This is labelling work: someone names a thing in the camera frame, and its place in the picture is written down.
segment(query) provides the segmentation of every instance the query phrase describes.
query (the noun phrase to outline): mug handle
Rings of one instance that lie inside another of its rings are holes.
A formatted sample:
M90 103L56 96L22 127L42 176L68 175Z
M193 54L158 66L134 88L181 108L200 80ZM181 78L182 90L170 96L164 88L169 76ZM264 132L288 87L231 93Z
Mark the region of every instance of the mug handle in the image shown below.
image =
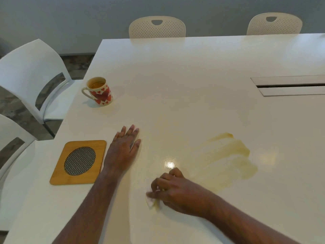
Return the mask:
M89 96L87 93L84 92L84 90L88 90L87 87L84 87L81 89L82 94L84 94L86 97L90 98L91 100L93 99L91 96Z

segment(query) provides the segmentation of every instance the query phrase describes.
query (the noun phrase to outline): spill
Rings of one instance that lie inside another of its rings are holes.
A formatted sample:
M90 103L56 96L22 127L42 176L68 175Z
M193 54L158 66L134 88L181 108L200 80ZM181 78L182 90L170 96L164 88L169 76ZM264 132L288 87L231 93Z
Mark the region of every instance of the spill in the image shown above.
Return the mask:
M249 159L250 150L230 133L202 143L181 164L188 178L217 193L240 180L254 176L258 168Z

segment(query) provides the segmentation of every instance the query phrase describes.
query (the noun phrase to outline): person's left arm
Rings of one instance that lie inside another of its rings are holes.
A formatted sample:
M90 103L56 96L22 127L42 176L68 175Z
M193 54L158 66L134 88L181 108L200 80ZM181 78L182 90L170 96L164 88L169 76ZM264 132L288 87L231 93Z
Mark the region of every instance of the person's left arm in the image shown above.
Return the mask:
M116 133L107 151L102 172L52 244L98 243L116 186L123 173L132 164L141 142L140 139L135 141L139 129L134 130L134 125L127 133L125 131L126 127L123 127L121 132Z

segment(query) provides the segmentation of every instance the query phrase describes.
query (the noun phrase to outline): chair seat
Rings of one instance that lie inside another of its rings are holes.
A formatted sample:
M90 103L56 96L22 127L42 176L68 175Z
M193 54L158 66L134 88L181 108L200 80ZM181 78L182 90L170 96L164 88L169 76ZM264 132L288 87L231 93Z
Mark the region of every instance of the chair seat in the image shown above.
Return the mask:
M63 120L83 80L73 80L61 87L48 103L44 113L44 121Z
M9 231L53 140L33 141L0 180L0 230Z

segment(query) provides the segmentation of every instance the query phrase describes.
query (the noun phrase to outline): table surface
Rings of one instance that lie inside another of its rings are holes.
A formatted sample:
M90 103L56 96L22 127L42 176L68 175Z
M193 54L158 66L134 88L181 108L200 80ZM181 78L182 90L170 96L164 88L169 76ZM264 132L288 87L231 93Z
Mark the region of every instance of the table surface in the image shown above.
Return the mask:
M92 186L49 184L64 144L110 143L131 124L140 127L142 145L101 242L230 243L209 223L166 207L149 210L144 200L164 164L190 176L202 169L204 149L220 145L202 144L228 132L250 150L257 172L213 189L299 242L323 243L325 96L263 97L250 78L325 75L324 65L325 34L103 40L84 82L106 78L114 101L97 107L77 93L5 243L51 243ZM215 164L205 174L216 178L211 186L223 183L218 177L228 168L225 160Z

